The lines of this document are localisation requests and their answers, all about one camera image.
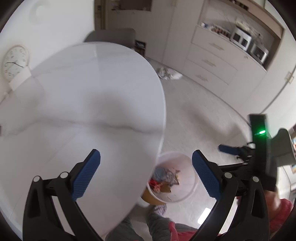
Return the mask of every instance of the clock face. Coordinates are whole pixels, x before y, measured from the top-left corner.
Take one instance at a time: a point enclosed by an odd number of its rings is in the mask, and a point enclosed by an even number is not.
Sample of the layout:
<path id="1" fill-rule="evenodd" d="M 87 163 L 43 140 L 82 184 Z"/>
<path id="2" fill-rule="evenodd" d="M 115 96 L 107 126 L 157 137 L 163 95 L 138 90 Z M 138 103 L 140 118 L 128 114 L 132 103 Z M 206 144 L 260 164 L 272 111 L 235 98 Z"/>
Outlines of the clock face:
<path id="1" fill-rule="evenodd" d="M 13 46 L 3 58 L 1 72 L 10 82 L 29 64 L 28 50 L 22 45 Z"/>

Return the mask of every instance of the gray chair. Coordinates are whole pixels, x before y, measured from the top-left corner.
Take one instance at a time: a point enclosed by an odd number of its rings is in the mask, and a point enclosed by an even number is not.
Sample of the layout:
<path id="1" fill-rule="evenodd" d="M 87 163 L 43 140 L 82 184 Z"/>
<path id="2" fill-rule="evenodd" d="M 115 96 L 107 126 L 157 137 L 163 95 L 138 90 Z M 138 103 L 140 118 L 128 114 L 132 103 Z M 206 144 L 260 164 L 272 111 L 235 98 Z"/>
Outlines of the gray chair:
<path id="1" fill-rule="evenodd" d="M 132 28 L 119 28 L 92 31 L 84 42 L 111 42 L 133 48 L 135 46 L 136 31 Z"/>

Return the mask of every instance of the white table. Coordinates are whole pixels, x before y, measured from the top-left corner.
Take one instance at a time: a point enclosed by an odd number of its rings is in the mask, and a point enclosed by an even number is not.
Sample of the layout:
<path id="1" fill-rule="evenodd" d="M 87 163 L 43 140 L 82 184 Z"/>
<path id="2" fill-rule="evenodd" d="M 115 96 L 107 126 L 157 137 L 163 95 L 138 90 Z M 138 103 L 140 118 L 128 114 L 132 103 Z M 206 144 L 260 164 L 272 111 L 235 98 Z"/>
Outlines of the white table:
<path id="1" fill-rule="evenodd" d="M 95 148 L 101 164 L 77 202 L 104 235 L 133 208 L 161 151 L 161 82 L 139 54 L 103 42 L 66 48 L 31 73 L 0 105 L 0 207 L 21 235 L 32 178 L 70 171 Z"/>

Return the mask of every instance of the drawer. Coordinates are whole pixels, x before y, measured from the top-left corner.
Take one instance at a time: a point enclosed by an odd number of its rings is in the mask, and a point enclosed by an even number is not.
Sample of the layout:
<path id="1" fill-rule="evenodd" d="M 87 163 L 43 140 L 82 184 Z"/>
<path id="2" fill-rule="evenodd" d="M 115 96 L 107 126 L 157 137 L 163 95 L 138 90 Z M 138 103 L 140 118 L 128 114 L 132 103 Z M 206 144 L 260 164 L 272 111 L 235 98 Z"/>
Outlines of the drawer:
<path id="1" fill-rule="evenodd" d="M 223 80 L 190 60 L 185 61 L 183 74 L 201 84 L 219 97 L 228 86 Z"/>
<path id="2" fill-rule="evenodd" d="M 192 42 L 225 60 L 239 70 L 246 54 L 229 40 L 197 26 Z"/>
<path id="3" fill-rule="evenodd" d="M 221 58 L 194 44 L 191 44 L 187 59 L 210 71 L 227 84 L 232 81 L 237 72 L 233 66 Z"/>

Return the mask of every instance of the red sleeve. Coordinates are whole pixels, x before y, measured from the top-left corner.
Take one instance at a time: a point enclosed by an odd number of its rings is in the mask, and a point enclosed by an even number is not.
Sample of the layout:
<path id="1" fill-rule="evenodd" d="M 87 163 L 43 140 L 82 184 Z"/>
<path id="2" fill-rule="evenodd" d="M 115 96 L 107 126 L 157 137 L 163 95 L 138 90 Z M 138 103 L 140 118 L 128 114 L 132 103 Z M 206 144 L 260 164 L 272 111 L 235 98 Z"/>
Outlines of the red sleeve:
<path id="1" fill-rule="evenodd" d="M 274 233 L 278 231 L 284 222 L 287 220 L 290 212 L 293 208 L 293 204 L 287 199 L 281 199 L 281 211 L 272 220 L 269 221 L 269 232 Z"/>

